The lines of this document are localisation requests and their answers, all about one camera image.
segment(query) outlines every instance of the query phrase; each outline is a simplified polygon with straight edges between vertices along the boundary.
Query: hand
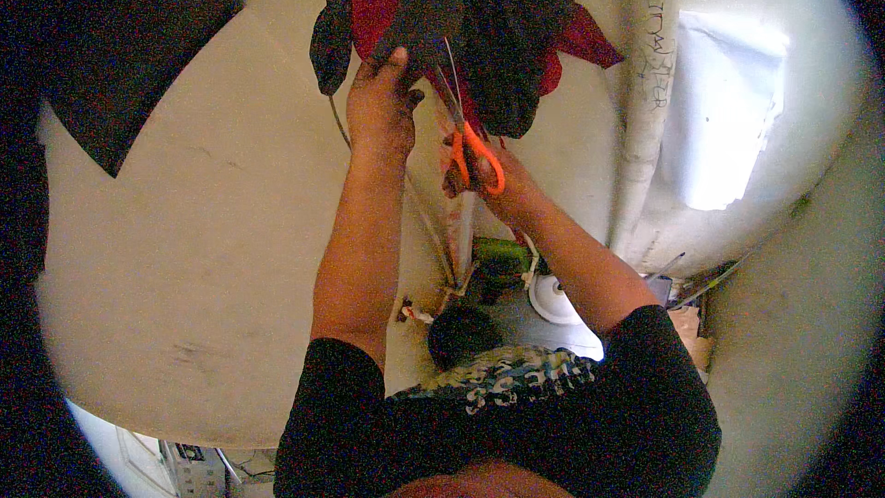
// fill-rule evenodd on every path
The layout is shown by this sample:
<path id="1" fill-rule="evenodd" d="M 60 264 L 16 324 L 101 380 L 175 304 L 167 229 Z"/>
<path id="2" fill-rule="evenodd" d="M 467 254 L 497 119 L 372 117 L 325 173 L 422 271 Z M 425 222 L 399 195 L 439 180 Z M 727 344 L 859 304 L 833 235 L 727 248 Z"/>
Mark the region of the hand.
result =
<path id="1" fill-rule="evenodd" d="M 533 207 L 547 198 L 516 156 L 497 145 L 494 139 L 487 142 L 486 147 L 501 162 L 506 179 L 502 194 L 492 196 L 486 193 L 486 187 L 496 183 L 495 171 L 487 160 L 477 162 L 469 148 L 464 149 L 465 160 L 467 165 L 472 166 L 471 172 L 479 175 L 479 180 L 471 180 L 471 188 L 467 189 L 461 179 L 461 172 L 453 163 L 445 174 L 442 189 L 450 199 L 468 190 L 475 191 L 505 225 L 515 230 L 525 230 L 531 223 Z"/>
<path id="2" fill-rule="evenodd" d="M 354 153 L 371 151 L 405 160 L 415 146 L 412 113 L 424 94 L 409 91 L 414 80 L 404 77 L 408 53 L 402 47 L 378 64 L 364 61 L 347 95 L 347 123 Z"/>

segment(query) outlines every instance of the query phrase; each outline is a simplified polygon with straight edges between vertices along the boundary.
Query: white pipe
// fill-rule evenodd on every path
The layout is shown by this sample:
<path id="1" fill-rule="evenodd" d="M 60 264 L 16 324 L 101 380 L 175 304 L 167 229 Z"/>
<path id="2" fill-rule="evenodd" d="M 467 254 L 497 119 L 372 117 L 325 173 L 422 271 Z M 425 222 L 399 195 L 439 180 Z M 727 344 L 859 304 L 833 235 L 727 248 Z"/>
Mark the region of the white pipe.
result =
<path id="1" fill-rule="evenodd" d="M 673 0 L 629 0 L 633 39 L 626 124 L 618 162 L 609 247 L 624 257 L 643 213 L 651 176 L 658 165 L 664 121 L 676 67 Z"/>

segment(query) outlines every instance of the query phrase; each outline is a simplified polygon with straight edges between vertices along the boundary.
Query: forearm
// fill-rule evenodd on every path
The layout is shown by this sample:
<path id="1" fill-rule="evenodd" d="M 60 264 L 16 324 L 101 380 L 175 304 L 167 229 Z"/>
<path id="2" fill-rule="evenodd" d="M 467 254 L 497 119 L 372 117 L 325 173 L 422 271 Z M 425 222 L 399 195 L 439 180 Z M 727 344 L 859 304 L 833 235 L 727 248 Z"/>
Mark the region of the forearm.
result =
<path id="1" fill-rule="evenodd" d="M 581 319 L 607 332 L 639 306 L 656 303 L 647 285 L 540 191 L 523 202 L 522 229 L 556 274 Z"/>
<path id="2" fill-rule="evenodd" d="M 366 351 L 383 369 L 399 274 L 405 160 L 354 152 L 313 289 L 312 338 Z"/>

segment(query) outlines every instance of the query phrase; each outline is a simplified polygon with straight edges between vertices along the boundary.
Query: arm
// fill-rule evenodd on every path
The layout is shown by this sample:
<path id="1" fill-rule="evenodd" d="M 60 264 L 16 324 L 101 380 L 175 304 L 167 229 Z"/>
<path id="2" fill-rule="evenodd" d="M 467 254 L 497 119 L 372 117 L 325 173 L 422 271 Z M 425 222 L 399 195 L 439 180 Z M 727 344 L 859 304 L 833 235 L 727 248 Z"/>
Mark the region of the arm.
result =
<path id="1" fill-rule="evenodd" d="M 311 339 L 348 342 L 382 370 L 399 279 L 405 160 L 415 141 L 412 113 L 423 98 L 401 84 L 406 58 L 397 49 L 382 66 L 363 63 L 350 88 L 350 167 L 313 287 Z"/>
<path id="2" fill-rule="evenodd" d="M 544 195 L 513 154 L 498 147 L 494 150 L 507 186 L 499 196 L 481 193 L 483 200 L 498 219 L 535 241 L 584 323 L 606 333 L 634 309 L 658 303 L 636 271 Z M 494 182 L 486 166 L 480 172 L 484 180 Z M 444 190 L 449 197 L 463 190 L 458 181 L 446 178 Z"/>

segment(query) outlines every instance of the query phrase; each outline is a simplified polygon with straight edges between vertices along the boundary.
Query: patterned fabric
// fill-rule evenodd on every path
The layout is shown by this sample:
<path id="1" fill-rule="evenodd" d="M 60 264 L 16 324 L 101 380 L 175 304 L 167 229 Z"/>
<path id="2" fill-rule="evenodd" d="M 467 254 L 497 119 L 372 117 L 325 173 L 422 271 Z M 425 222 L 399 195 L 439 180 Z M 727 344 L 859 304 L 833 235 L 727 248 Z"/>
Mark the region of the patterned fabric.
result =
<path id="1" fill-rule="evenodd" d="M 474 415 L 484 408 L 561 396 L 596 380 L 593 371 L 598 365 L 568 349 L 504 346 L 400 391 L 389 400 L 437 398 L 457 402 L 468 415 Z"/>

